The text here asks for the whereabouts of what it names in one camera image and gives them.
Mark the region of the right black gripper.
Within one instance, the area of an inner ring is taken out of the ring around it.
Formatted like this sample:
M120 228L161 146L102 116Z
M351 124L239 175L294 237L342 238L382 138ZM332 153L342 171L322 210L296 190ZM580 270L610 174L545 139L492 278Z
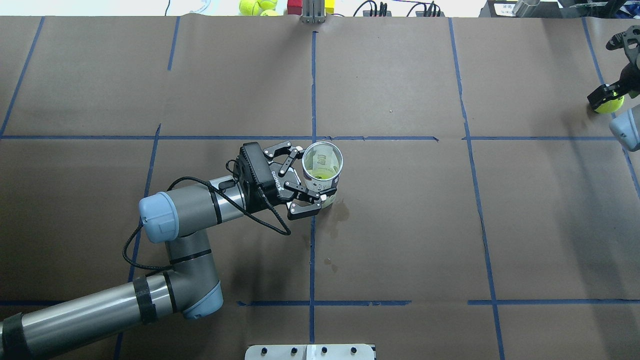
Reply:
M632 99L640 95L639 50L639 46L636 48L624 48L629 64L622 69L620 76L621 86L617 83L600 85L587 96L590 109L595 110L606 101L624 97L625 93Z

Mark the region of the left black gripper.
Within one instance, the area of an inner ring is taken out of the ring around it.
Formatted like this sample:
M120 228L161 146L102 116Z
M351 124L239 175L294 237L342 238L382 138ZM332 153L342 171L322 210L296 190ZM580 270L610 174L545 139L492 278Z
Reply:
M323 203L333 196L338 188L329 187L314 191L290 181L284 182L286 172L295 160L302 159L305 148L284 141L262 149L258 142L247 142L240 147L235 164L235 177L244 194L244 207L256 214L272 206L286 205L286 217L290 221L316 216ZM273 159L283 157L282 164Z

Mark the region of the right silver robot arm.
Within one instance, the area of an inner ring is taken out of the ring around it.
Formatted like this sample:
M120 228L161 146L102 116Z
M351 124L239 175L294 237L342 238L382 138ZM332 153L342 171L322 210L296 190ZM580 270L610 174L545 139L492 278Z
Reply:
M587 96L590 109L598 114L614 114L624 102L624 96L631 99L639 97L639 27L633 25L627 30L610 37L605 48L608 51L622 49L627 64L621 69L619 79L613 83L603 83ZM608 125L617 141L629 152L640 148L639 106L627 109L616 115Z

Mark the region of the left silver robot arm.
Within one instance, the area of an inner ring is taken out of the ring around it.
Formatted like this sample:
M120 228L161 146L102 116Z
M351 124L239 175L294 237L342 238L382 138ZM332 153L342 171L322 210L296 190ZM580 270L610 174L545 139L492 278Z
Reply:
M246 217L270 230L291 234L275 207L289 220L317 215L338 189L343 156L316 178L304 166L320 155L320 142L307 148L284 141L262 148L244 143L224 177L179 177L166 191L138 203L137 228L122 248L123 259L147 274L99 292L62 301L1 322L3 360L45 360L104 338L181 313L197 320L223 303L220 277L207 230Z

